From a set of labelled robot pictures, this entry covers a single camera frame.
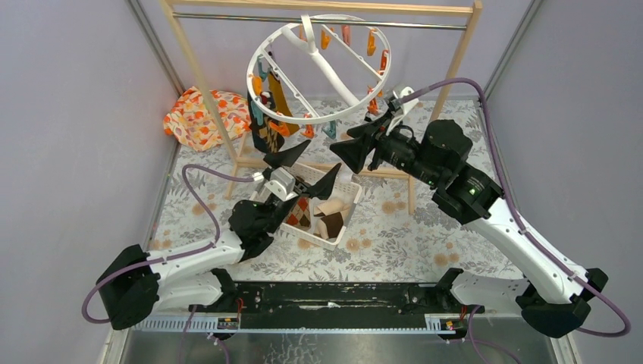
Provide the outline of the orange clothes peg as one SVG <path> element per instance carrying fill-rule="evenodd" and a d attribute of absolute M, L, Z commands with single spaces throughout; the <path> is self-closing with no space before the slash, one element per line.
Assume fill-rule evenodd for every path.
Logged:
<path fill-rule="evenodd" d="M 303 115 L 305 119 L 313 118 L 313 115 L 310 113 L 305 113 Z M 313 124 L 306 124 L 305 130 L 302 132 L 302 135 L 306 138 L 312 139 L 315 137 L 315 127 Z"/>
<path fill-rule="evenodd" d="M 377 102 L 377 99 L 375 97 L 369 101 L 368 106 L 367 106 L 367 110 L 368 110 L 369 114 L 371 114 L 371 115 L 374 115 L 374 116 L 379 115 L 380 111 L 378 109 L 378 102 Z"/>

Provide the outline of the white sock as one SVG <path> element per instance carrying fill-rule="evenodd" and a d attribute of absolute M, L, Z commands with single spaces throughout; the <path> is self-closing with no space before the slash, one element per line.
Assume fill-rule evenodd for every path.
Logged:
<path fill-rule="evenodd" d="M 353 179 L 353 172 L 345 167 L 340 168 L 335 178 L 336 184 L 348 184 Z"/>

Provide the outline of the beige brown ribbed sock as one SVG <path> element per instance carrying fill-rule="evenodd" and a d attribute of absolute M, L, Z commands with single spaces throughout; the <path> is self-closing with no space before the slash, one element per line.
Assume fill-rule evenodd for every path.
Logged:
<path fill-rule="evenodd" d="M 317 218 L 313 234 L 324 240 L 336 239 L 347 216 L 351 205 L 338 198 L 332 198 L 316 205 L 313 216 Z"/>

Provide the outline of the navy blue patterned sock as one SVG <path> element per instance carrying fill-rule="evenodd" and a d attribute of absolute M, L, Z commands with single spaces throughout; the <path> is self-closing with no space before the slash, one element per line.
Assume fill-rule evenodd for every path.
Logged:
<path fill-rule="evenodd" d="M 250 130 L 254 147 L 263 153 L 272 153 L 279 150 L 278 139 L 275 132 L 268 127 L 265 116 L 256 101 L 247 93 L 249 105 Z"/>

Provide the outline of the white round clip hanger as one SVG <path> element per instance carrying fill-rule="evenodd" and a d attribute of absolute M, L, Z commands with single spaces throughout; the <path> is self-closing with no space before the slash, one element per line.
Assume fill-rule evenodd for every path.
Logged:
<path fill-rule="evenodd" d="M 258 45 L 251 57 L 246 69 L 246 86 L 248 93 L 256 101 L 264 116 L 269 116 L 277 121 L 289 124 L 323 124 L 329 121 L 343 118 L 367 108 L 368 103 L 374 97 L 381 96 L 384 86 L 391 75 L 392 48 L 391 43 L 380 27 L 365 27 L 367 29 L 367 45 L 365 54 L 358 53 L 352 46 L 347 46 L 342 41 L 341 31 L 331 29 L 337 24 L 311 24 L 310 17 L 318 19 L 347 19 L 364 20 L 345 14 L 320 14 L 303 15 L 301 24 L 289 23 L 279 27 L 270 33 Z M 351 88 L 343 81 L 337 69 L 325 57 L 323 44 L 331 40 L 339 42 L 339 46 L 355 61 L 368 75 L 372 76 L 374 85 L 369 86 L 364 95 L 356 95 Z M 272 46 L 278 41 L 285 41 L 293 49 L 298 51 L 312 67 L 321 74 L 321 78 L 336 92 L 346 108 L 334 114 L 322 114 L 317 111 L 306 98 L 303 91 L 290 79 L 284 67 L 278 62 L 274 55 L 269 52 Z M 274 71 L 283 89 L 290 92 L 295 100 L 304 107 L 305 112 L 300 116 L 288 117 L 272 110 L 262 101 L 262 94 L 269 91 L 268 72 Z M 305 119 L 303 115 L 310 113 L 313 118 Z"/>

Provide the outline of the mustard yellow sock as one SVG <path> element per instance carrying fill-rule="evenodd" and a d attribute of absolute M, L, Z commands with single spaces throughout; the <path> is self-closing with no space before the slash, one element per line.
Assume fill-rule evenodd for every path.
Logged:
<path fill-rule="evenodd" d="M 268 88 L 274 98 L 276 111 L 285 116 L 292 117 L 293 114 L 287 104 L 281 81 L 274 71 L 268 72 Z"/>

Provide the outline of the brown yellow argyle sock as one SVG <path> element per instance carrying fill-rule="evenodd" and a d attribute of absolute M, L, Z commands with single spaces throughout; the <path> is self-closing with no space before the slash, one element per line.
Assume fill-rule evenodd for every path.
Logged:
<path fill-rule="evenodd" d="M 263 153 L 279 152 L 285 144 L 284 137 L 270 127 L 273 118 L 264 117 L 260 124 L 258 119 L 251 119 L 250 130 L 254 147 Z"/>

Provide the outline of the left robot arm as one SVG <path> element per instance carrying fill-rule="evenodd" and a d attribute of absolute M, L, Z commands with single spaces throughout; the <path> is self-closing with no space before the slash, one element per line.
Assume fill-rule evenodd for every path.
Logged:
<path fill-rule="evenodd" d="M 223 174 L 197 164 L 184 165 L 183 174 L 199 169 L 237 183 L 256 183 L 260 190 L 268 191 L 268 196 L 261 202 L 238 201 L 228 219 L 228 229 L 222 230 L 215 223 L 215 234 L 209 239 L 161 250 L 145 251 L 137 244 L 124 248 L 84 299 L 83 318 L 123 330 L 163 309 L 212 306 L 219 312 L 229 310 L 235 301 L 235 285 L 224 267 L 264 253 L 300 198 L 324 200 L 333 192 L 340 164 L 314 184 L 288 171 L 308 145 L 305 141 L 267 154 L 263 158 L 265 170 L 249 177 Z"/>

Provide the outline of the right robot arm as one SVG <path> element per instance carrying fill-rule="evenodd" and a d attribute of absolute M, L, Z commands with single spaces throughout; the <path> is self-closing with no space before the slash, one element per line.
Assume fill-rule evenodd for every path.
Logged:
<path fill-rule="evenodd" d="M 607 275 L 575 264 L 547 242 L 532 243 L 528 225 L 513 216 L 503 189 L 467 162 L 472 141 L 455 121 L 432 121 L 420 140 L 405 124 L 390 129 L 386 118 L 353 127 L 348 135 L 330 149 L 351 171 L 388 163 L 427 184 L 443 213 L 483 236 L 522 272 L 510 280 L 452 268 L 434 293 L 439 309 L 454 312 L 463 304 L 510 312 L 555 338 L 584 324 Z"/>

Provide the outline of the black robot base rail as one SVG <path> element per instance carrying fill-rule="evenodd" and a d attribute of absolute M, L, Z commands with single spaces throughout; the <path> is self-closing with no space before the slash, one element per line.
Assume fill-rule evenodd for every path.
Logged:
<path fill-rule="evenodd" d="M 221 269 L 223 294 L 198 313 L 230 313 L 242 329 L 285 331 L 416 331 L 429 319 L 456 322 L 475 308 L 445 284 L 386 282 L 233 281 Z"/>

